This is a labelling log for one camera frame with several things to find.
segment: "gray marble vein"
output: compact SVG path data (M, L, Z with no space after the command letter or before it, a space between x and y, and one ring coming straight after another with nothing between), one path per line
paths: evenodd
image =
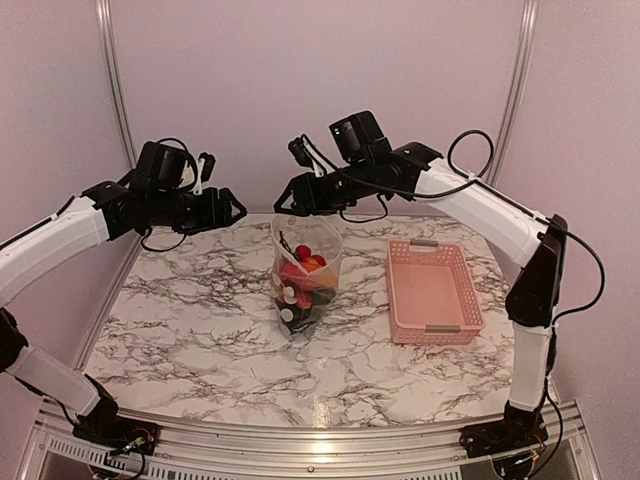
M122 407L205 421L367 427L502 410L512 327L507 284L482 237L449 218L332 218L344 236L340 294L318 325L287 337L269 298L270 219L252 215L143 253L86 372ZM418 237L464 246L487 323L469 345L389 342L386 241Z

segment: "plastic bag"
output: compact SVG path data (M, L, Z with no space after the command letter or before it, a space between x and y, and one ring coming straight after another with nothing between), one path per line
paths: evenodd
M278 215L271 237L271 297L283 332L300 332L318 322L337 295L342 236L320 217Z

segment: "pink basket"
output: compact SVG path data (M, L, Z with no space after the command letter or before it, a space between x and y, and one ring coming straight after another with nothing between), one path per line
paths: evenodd
M393 343L462 345L484 328L469 267L458 245L390 240L388 260Z

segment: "transparent bag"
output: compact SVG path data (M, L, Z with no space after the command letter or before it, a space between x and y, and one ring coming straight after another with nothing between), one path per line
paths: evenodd
M271 222L275 259L271 297L283 332L317 323L338 293L342 236L320 217L277 215Z

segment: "pink wall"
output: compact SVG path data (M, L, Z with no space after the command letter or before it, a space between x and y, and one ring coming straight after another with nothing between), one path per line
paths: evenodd
M469 128L495 135L522 5L114 2L134 140L140 146L171 134L210 150L219 160L215 183L231 186L252 211L272 211L288 180L303 172L288 142L306 132L341 161L327 127L351 113L372 110L395 146L421 140L446 151ZM459 160L467 147L484 158L484 144L474 142L461 146ZM369 206L380 210L373 199ZM398 201L393 211L408 206Z
M95 2L0 2L0 239L126 170ZM85 252L10 306L32 344L77 354L131 239ZM0 375L0 476L13 478L37 397Z
M605 479L640 477L640 4L541 2L535 48L500 188L601 253L608 287L562 321L555 370L577 398ZM571 245L562 306L595 293L592 260Z

